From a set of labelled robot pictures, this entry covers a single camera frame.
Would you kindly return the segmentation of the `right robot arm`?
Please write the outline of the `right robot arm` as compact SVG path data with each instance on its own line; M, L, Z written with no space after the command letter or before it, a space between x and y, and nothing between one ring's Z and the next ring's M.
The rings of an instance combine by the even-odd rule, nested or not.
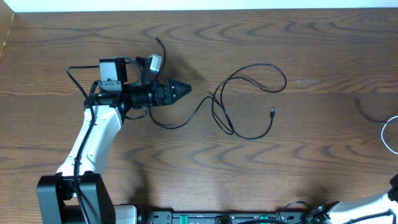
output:
M342 224L397 223L397 176L390 180L391 188L361 200L352 202L335 202L333 205L322 205L305 216L304 223Z

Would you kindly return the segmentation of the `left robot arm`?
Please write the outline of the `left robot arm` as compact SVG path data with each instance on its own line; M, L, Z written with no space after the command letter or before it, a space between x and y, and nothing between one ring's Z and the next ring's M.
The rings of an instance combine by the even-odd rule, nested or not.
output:
M44 175L37 196L44 223L145 223L133 205L114 205L102 179L113 140L131 109L172 105L192 88L171 78L150 79L162 58L102 58L100 79L84 92L84 122L65 162Z

